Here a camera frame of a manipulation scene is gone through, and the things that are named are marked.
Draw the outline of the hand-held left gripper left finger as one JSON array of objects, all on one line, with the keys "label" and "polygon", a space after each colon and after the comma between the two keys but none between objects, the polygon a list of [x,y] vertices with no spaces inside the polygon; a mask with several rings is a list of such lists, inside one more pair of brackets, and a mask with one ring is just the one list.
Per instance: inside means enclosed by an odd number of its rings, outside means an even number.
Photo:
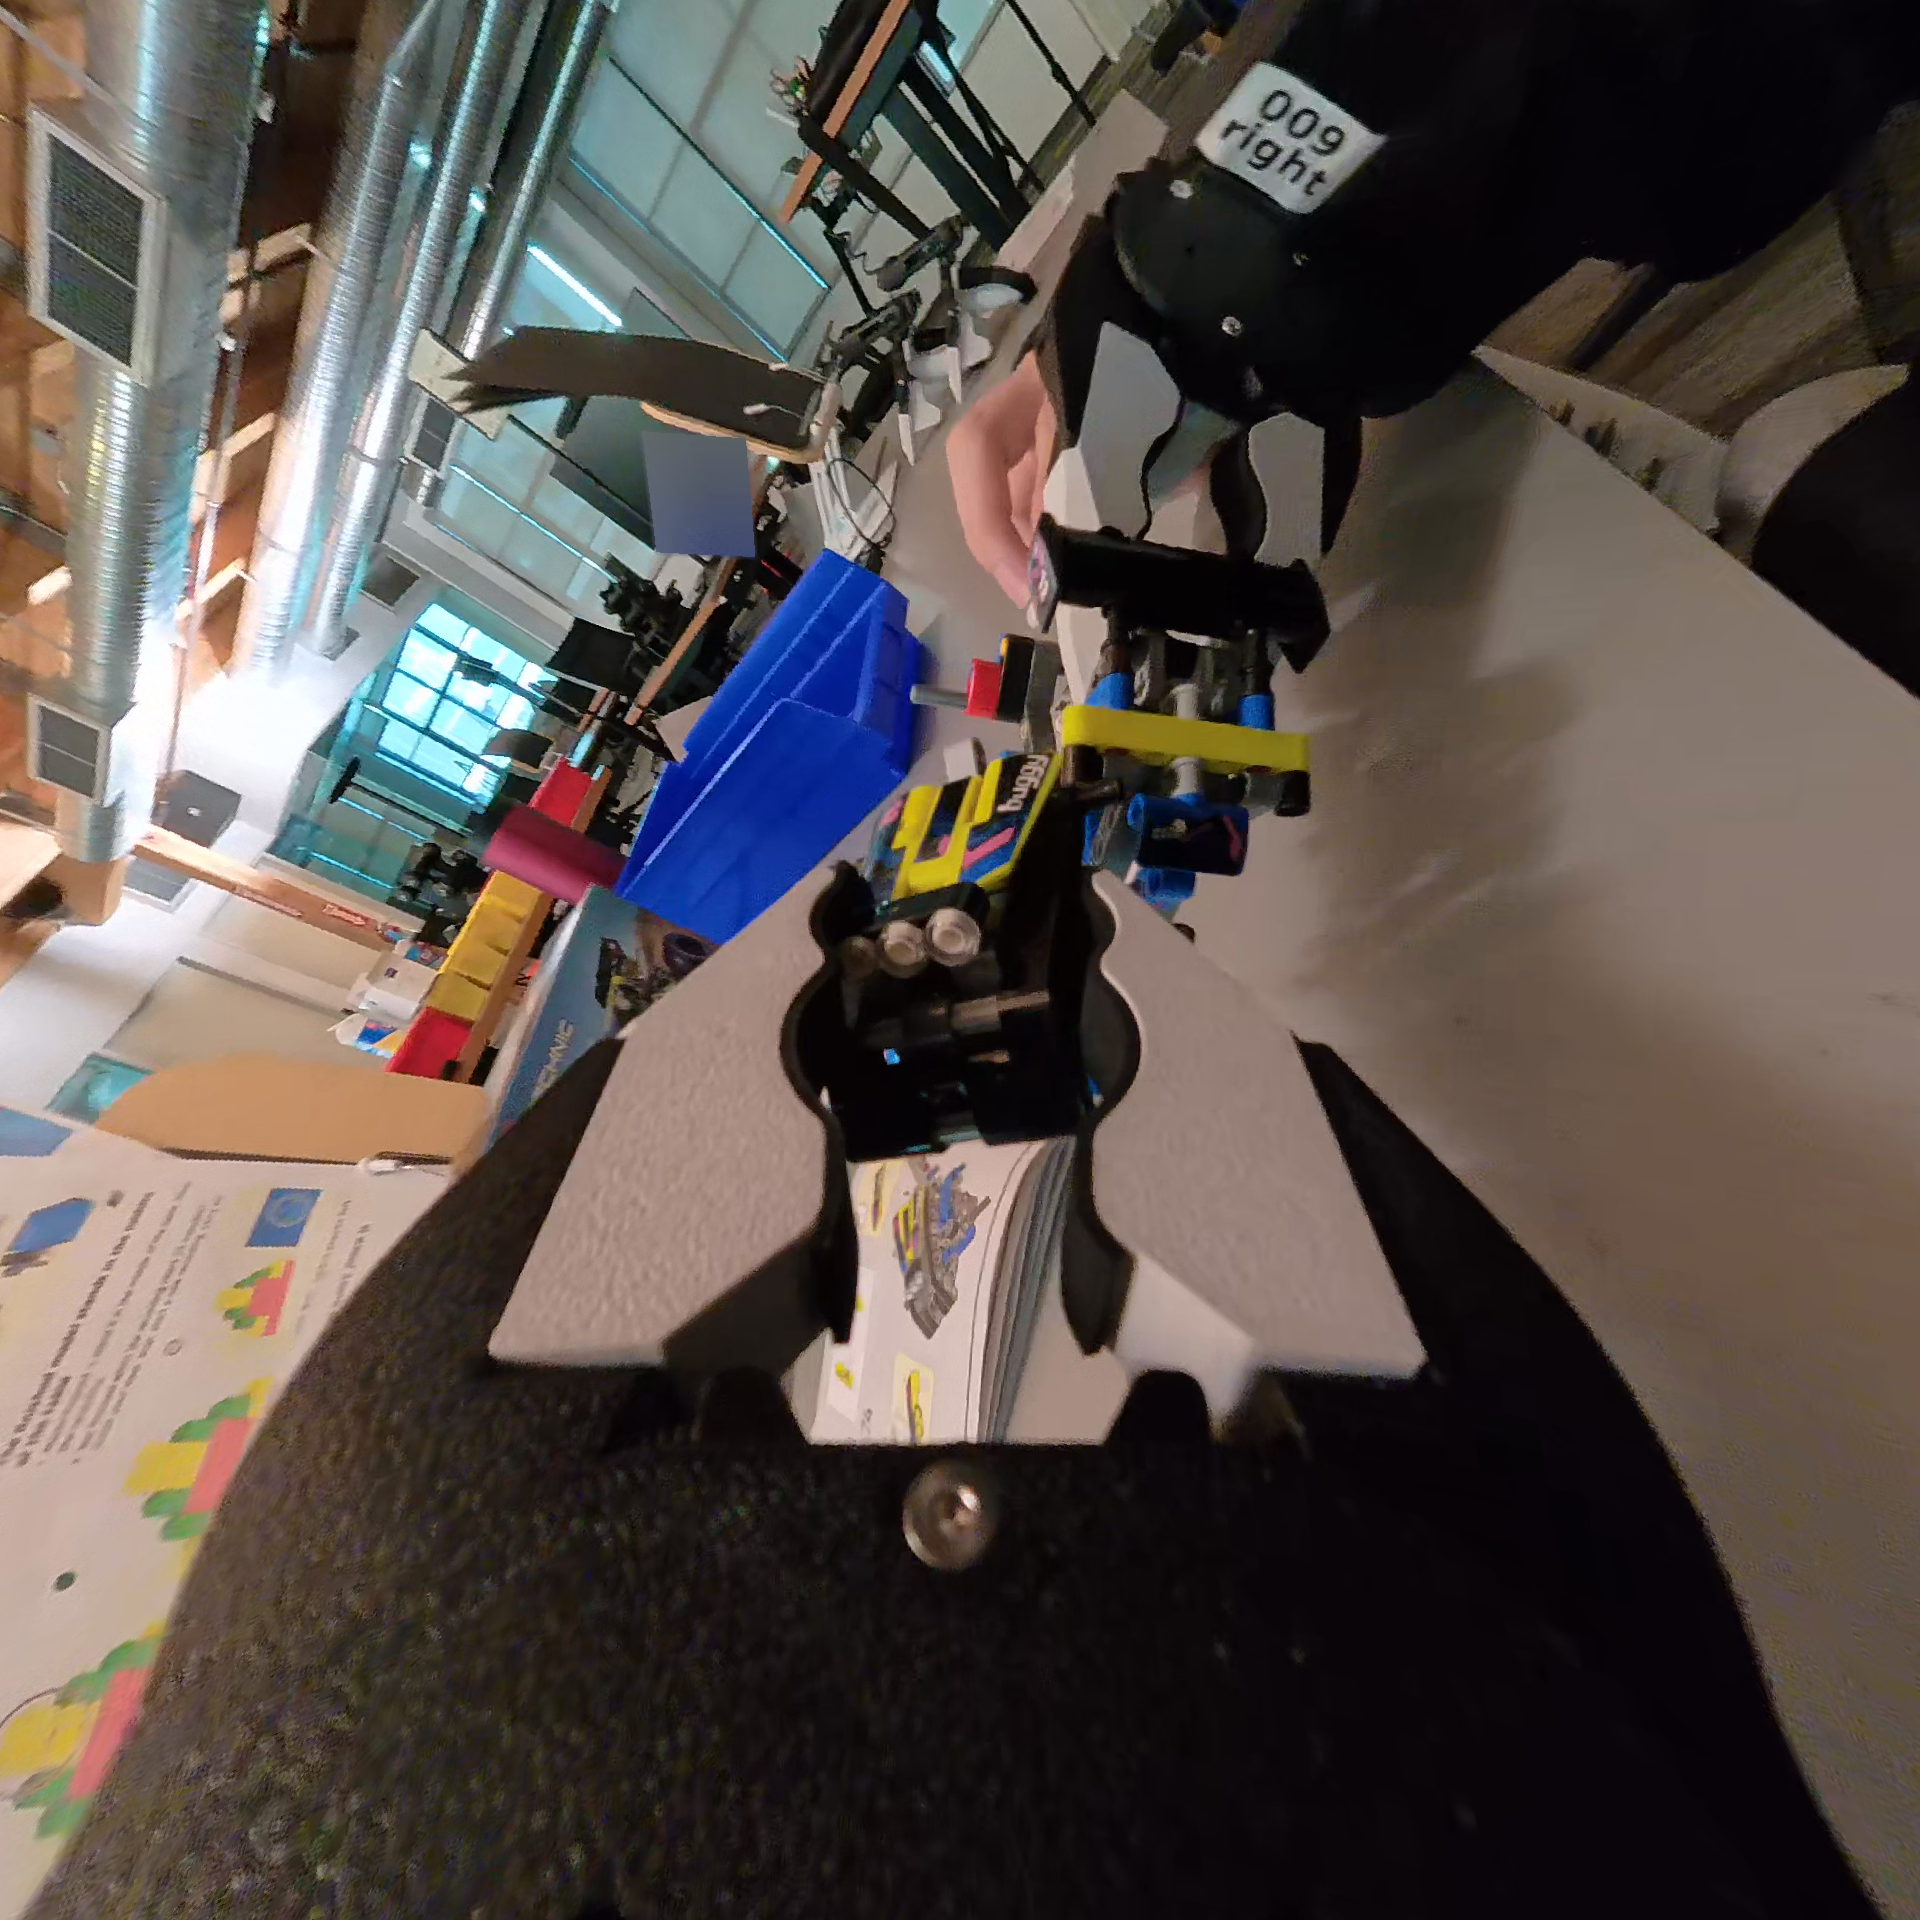
[{"label": "hand-held left gripper left finger", "polygon": [[804,876],[612,1046],[492,1359],[787,1397],[849,1329],[849,1162],[804,1037],[839,1020],[832,926],[859,903],[854,867]]}]

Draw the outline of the black flat panel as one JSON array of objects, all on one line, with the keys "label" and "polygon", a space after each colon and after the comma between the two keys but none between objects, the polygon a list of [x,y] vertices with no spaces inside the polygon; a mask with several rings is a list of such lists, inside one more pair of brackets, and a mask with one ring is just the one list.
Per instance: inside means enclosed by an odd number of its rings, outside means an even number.
[{"label": "black flat panel", "polygon": [[659,422],[788,453],[811,446],[838,396],[814,372],[718,342],[534,326],[457,364],[449,382],[468,412],[554,396],[634,400]]}]

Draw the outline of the large silver ventilation duct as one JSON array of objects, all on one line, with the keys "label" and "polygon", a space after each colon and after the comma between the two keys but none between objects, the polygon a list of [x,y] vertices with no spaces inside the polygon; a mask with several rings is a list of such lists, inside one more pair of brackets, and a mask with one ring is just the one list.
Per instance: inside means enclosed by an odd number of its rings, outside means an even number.
[{"label": "large silver ventilation duct", "polygon": [[65,663],[31,696],[61,847],[125,856],[175,710],[191,503],[221,372],[271,3],[84,3],[79,96],[25,117],[25,302],[74,344]]}]

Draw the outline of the slim silver ventilation duct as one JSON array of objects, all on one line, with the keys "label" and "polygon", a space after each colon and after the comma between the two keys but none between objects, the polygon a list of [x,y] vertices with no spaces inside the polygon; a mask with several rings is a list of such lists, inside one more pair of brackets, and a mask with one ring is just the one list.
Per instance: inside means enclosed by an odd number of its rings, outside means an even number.
[{"label": "slim silver ventilation duct", "polygon": [[617,3],[368,3],[232,673],[334,660],[435,380],[489,344]]}]

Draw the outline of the yellow black toy brick model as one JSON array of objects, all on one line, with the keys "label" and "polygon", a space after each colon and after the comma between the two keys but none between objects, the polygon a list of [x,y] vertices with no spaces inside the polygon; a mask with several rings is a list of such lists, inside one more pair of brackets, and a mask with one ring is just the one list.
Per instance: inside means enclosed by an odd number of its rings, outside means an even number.
[{"label": "yellow black toy brick model", "polygon": [[1079,853],[1059,754],[997,754],[879,810],[817,909],[825,983],[798,1039],[849,1162],[1092,1119],[1112,1063]]}]

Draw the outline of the black workbench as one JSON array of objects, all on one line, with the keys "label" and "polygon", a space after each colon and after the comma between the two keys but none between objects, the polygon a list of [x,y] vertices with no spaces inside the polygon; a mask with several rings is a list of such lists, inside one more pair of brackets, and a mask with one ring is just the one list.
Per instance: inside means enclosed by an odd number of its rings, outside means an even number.
[{"label": "black workbench", "polygon": [[781,114],[799,157],[777,222],[814,214],[828,224],[845,197],[919,237],[925,217],[879,176],[895,140],[955,210],[1007,237],[1039,193],[1042,133],[1018,133],[1019,93],[988,93],[987,82],[1039,92],[1058,122],[1092,130],[1092,80],[1107,66],[1068,3],[838,3],[787,82]]}]

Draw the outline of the person's right hand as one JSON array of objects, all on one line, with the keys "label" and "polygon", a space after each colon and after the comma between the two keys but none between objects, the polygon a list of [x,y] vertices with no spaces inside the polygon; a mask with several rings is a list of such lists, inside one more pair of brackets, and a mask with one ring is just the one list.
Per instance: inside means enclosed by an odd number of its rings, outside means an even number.
[{"label": "person's right hand", "polygon": [[1062,446],[1059,393],[1039,349],[1025,349],[945,436],[967,550],[1018,607],[1028,602],[1028,560]]}]

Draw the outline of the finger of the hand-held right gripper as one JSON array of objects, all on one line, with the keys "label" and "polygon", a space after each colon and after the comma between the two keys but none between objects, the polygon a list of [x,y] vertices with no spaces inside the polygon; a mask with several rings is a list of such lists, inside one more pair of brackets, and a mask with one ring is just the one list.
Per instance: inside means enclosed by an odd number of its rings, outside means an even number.
[{"label": "finger of the hand-held right gripper", "polygon": [[1035,334],[1055,447],[1042,513],[1068,530],[1144,533],[1148,467],[1187,396],[1162,362],[1165,326],[1121,270],[1062,270]]},{"label": "finger of the hand-held right gripper", "polygon": [[1232,560],[1279,560],[1277,442],[1187,402],[1145,460],[1145,537],[1157,544]]}]

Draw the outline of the magenta roll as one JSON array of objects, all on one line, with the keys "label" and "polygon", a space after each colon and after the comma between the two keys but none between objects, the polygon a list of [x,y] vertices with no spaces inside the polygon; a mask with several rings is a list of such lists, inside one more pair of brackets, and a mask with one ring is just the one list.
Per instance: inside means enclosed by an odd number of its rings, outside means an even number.
[{"label": "magenta roll", "polygon": [[549,900],[579,904],[595,887],[617,892],[627,856],[587,830],[514,802],[477,852],[492,873],[514,876]]}]

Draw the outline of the yellow storage bin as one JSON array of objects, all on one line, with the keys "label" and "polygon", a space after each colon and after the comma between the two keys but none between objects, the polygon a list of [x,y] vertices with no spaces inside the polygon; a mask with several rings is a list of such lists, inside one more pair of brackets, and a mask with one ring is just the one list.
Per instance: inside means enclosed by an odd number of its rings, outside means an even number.
[{"label": "yellow storage bin", "polygon": [[474,992],[492,989],[521,936],[539,934],[551,904],[554,900],[531,882],[507,870],[489,873],[438,977],[465,980]]}]

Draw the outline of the grey blue monitor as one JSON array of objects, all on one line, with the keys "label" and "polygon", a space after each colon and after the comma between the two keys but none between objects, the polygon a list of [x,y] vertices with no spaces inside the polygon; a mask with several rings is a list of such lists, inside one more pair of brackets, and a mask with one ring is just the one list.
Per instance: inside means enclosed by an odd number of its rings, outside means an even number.
[{"label": "grey blue monitor", "polygon": [[754,457],[745,440],[648,422],[639,447],[648,544],[658,554],[689,560],[754,554]]}]

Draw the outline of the black cylinder toy brick model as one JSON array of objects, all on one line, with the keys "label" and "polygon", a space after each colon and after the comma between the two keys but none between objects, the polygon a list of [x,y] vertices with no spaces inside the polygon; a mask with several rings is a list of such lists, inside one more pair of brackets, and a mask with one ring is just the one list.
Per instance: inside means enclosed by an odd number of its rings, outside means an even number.
[{"label": "black cylinder toy brick model", "polygon": [[1308,814],[1308,737],[1279,727],[1274,667],[1304,667],[1325,644],[1321,586],[1299,560],[1232,560],[1049,517],[1028,570],[1039,627],[971,660],[967,684],[915,684],[915,702],[1019,724],[1019,752],[1059,754],[1082,807],[1082,866],[1169,917],[1201,876],[1244,873],[1255,819]]}]

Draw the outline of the person's right forearm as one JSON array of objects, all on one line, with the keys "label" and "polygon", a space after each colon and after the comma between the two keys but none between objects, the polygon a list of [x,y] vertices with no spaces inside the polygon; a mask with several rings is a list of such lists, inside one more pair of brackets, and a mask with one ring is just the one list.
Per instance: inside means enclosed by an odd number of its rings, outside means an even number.
[{"label": "person's right forearm", "polygon": [[1914,3],[1304,3],[1271,49],[1384,136],[1291,239],[1304,396],[1432,396],[1581,259],[1708,279],[1917,100]]}]

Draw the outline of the blue storage bin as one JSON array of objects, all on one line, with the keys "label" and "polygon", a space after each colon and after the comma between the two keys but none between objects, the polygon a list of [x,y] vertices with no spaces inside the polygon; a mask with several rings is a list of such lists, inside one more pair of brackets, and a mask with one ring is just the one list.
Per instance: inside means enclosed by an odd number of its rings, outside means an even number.
[{"label": "blue storage bin", "polygon": [[687,733],[695,780],[725,769],[895,784],[917,754],[925,650],[887,577],[819,554]]},{"label": "blue storage bin", "polygon": [[905,780],[917,727],[901,737],[775,699],[741,733],[687,742],[648,800],[617,896],[725,942],[817,870]]}]

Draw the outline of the brown cardboard box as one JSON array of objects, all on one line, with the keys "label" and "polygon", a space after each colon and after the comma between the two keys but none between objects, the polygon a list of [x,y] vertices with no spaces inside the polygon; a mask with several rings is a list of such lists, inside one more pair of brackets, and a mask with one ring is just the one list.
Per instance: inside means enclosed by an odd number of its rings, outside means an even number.
[{"label": "brown cardboard box", "polygon": [[489,1142],[492,1122],[492,1102],[477,1084],[348,1063],[232,1054],[149,1074],[111,1099],[95,1129],[175,1157],[427,1157],[468,1164]]}]

